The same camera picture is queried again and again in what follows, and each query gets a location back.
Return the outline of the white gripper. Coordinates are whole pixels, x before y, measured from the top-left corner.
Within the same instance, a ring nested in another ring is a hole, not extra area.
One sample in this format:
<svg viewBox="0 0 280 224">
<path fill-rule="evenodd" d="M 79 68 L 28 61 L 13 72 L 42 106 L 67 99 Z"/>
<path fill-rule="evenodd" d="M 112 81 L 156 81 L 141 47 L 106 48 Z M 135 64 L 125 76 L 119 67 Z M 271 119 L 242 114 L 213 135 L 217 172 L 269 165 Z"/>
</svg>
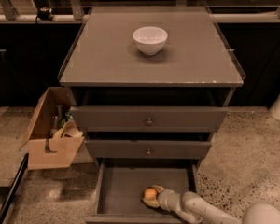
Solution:
<svg viewBox="0 0 280 224">
<path fill-rule="evenodd" d="M 152 208 L 159 208 L 166 211 L 177 211 L 180 209 L 180 195 L 173 190 L 165 189 L 159 185 L 151 186 L 159 193 L 157 198 L 143 198 L 143 202 L 146 206 Z"/>
</svg>

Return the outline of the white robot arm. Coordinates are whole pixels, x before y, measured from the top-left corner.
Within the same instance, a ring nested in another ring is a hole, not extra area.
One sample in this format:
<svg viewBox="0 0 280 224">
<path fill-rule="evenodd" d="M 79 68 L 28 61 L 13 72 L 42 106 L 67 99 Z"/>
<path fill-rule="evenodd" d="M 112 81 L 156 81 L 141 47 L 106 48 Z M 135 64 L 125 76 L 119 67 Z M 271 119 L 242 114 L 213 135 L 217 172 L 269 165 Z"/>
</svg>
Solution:
<svg viewBox="0 0 280 224">
<path fill-rule="evenodd" d="M 269 109 L 230 110 L 198 179 L 199 194 L 153 185 L 143 202 L 189 224 L 280 224 L 280 94 Z"/>
</svg>

